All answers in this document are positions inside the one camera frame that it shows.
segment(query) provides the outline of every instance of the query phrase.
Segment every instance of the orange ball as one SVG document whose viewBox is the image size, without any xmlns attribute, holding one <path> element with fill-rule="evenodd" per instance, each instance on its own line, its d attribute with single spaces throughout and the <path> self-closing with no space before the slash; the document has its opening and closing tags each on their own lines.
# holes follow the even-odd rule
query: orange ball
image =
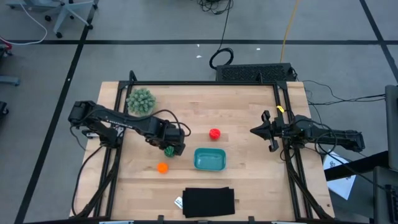
<svg viewBox="0 0 398 224">
<path fill-rule="evenodd" d="M 167 173 L 168 170 L 169 166 L 164 162 L 161 162 L 157 165 L 157 171 L 159 171 L 161 174 Z"/>
</svg>

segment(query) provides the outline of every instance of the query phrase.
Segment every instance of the green succulent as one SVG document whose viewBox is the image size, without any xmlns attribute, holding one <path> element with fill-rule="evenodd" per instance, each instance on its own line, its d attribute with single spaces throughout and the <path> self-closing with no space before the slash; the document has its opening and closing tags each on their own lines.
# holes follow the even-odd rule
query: green succulent
<svg viewBox="0 0 398 224">
<path fill-rule="evenodd" d="M 167 146 L 167 148 L 164 149 L 164 154 L 167 157 L 173 158 L 174 157 L 174 147 L 173 146 Z"/>
<path fill-rule="evenodd" d="M 130 113 L 145 116 L 152 112 L 156 105 L 156 97 L 146 88 L 136 89 L 126 99 Z"/>
</svg>

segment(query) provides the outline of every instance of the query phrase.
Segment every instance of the wooden table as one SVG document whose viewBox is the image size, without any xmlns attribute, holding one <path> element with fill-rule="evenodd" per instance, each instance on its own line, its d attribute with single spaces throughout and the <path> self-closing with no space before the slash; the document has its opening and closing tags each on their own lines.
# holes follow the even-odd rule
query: wooden table
<svg viewBox="0 0 398 224">
<path fill-rule="evenodd" d="M 117 86 L 117 82 L 104 82 L 98 104 L 113 109 Z M 156 220 L 158 215 L 164 215 L 165 220 L 186 220 L 182 210 L 174 204 L 186 187 L 234 189 L 236 213 L 209 220 L 246 221 L 248 216 L 254 216 L 256 221 L 294 220 L 287 170 L 285 162 L 279 158 L 280 149 L 269 152 L 269 141 L 249 132 L 262 124 L 264 110 L 269 110 L 271 116 L 277 115 L 271 86 L 151 85 L 134 88 L 144 87 L 157 98 L 155 110 L 172 110 L 180 122 L 189 125 L 192 135 L 185 138 L 187 146 L 182 156 L 167 158 L 161 150 L 146 143 L 144 137 L 132 130 L 126 131 L 113 203 L 113 220 Z M 288 88 L 293 112 L 310 117 L 303 83 L 288 83 Z M 173 120 L 167 113 L 159 117 Z M 221 130 L 218 141 L 209 139 L 211 128 Z M 88 140 L 84 160 L 98 146 L 98 139 Z M 221 172 L 196 170 L 193 154 L 199 147 L 224 149 L 226 169 Z M 102 149 L 95 155 L 81 174 L 75 200 L 77 212 L 83 209 L 98 188 L 104 152 Z M 307 149 L 301 152 L 308 189 L 325 211 L 334 216 L 320 156 Z M 158 173 L 156 166 L 159 162 L 169 165 L 167 174 Z M 304 217 L 302 195 L 298 188 L 297 192 L 301 216 Z M 108 192 L 104 194 L 101 214 L 104 214 L 107 199 Z"/>
</svg>

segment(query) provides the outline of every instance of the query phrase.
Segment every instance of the plastic bowl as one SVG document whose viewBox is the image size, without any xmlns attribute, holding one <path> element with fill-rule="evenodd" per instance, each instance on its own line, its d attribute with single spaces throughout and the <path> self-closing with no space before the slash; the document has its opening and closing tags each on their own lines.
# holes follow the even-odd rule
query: plastic bowl
<svg viewBox="0 0 398 224">
<path fill-rule="evenodd" d="M 226 154 L 222 149 L 198 148 L 193 165 L 198 170 L 221 171 L 226 166 Z"/>
</svg>

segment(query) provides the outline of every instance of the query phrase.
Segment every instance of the yellow cable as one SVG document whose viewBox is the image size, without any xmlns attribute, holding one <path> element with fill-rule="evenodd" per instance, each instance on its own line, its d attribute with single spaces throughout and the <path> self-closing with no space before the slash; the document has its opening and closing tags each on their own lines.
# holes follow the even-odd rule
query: yellow cable
<svg viewBox="0 0 398 224">
<path fill-rule="evenodd" d="M 290 26 L 293 23 L 293 18 L 294 18 L 294 15 L 296 14 L 296 10 L 297 10 L 297 6 L 299 4 L 299 1 L 300 0 L 296 0 L 296 3 L 294 5 L 294 9 L 293 9 L 293 13 L 292 13 L 292 15 L 290 17 L 289 24 L 287 25 L 287 28 L 286 28 L 285 37 L 284 37 L 284 43 L 282 44 L 282 52 L 280 53 L 280 61 L 279 61 L 279 63 L 282 63 L 282 59 L 284 58 L 285 42 L 286 42 L 287 34 L 289 34 Z"/>
</svg>

